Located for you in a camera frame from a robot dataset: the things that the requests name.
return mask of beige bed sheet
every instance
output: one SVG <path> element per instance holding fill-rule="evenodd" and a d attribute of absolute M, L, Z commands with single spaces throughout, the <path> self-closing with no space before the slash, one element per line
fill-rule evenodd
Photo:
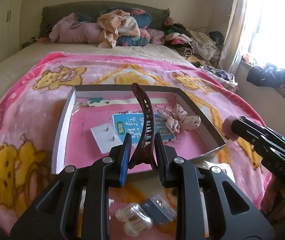
<path fill-rule="evenodd" d="M 179 54 L 162 45 L 148 44 L 145 47 L 115 47 L 113 49 L 97 48 L 89 44 L 47 44 L 30 45 L 0 63 L 0 98 L 32 66 L 52 51 L 65 51 L 78 54 L 132 56 L 144 59 L 165 60 L 174 64 L 192 66 Z"/>

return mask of pink blanket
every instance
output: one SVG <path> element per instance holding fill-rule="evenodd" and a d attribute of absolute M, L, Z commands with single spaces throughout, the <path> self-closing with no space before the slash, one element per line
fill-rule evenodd
<path fill-rule="evenodd" d="M 193 67 L 135 57 L 49 53 L 0 100 L 0 227 L 5 232 L 52 178 L 53 142 L 72 86 L 133 82 L 180 87 L 219 132 L 230 115 L 264 124 L 242 98 Z M 254 170 L 237 141 L 228 141 L 218 157 L 231 165 L 236 184 L 259 208 L 270 173 L 264 167 Z"/>

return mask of cardboard box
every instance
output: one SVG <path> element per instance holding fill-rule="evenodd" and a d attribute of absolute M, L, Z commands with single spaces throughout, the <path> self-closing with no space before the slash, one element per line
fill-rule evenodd
<path fill-rule="evenodd" d="M 173 109 L 177 103 L 184 108 L 188 115 L 198 115 L 201 118 L 198 129 L 181 131 L 173 143 L 168 142 L 168 145 L 176 149 L 178 156 L 186 159 L 195 159 L 206 155 L 214 156 L 217 150 L 226 145 L 209 119 L 180 88 L 142 87 L 150 97 L 153 106 L 154 102 L 164 105 L 167 101 L 168 104 L 165 105 L 169 105 Z M 92 102 L 89 105 L 96 107 L 87 106 L 72 115 L 74 105 L 79 100 Z M 117 100 L 126 100 L 129 103 L 118 104 Z M 74 86 L 60 117 L 52 153 L 52 173 L 58 174 L 65 166 L 71 164 L 77 168 L 89 166 L 95 160 L 102 158 L 104 155 L 100 153 L 90 129 L 106 122 L 113 125 L 112 114 L 126 110 L 141 110 L 138 102 L 134 102 L 135 100 L 131 85 Z M 136 173 L 149 170 L 151 170 L 149 165 L 141 164 L 128 172 Z"/>

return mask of blue book cover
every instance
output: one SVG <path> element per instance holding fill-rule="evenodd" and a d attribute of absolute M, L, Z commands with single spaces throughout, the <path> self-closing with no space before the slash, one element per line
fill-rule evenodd
<path fill-rule="evenodd" d="M 155 117 L 155 132 L 161 134 L 163 141 L 169 139 L 175 139 L 170 130 L 165 125 L 165 122 L 161 119 L 158 113 L 154 114 Z M 131 134 L 132 144 L 138 144 L 141 132 L 144 126 L 144 114 L 143 113 L 128 113 L 128 114 L 113 114 L 112 115 L 115 131 L 119 139 L 124 142 L 126 133 Z"/>

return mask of green label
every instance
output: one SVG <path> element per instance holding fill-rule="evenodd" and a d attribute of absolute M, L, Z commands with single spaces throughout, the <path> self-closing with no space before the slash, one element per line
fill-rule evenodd
<path fill-rule="evenodd" d="M 117 122 L 117 130 L 119 135 L 124 135 L 124 123 Z"/>

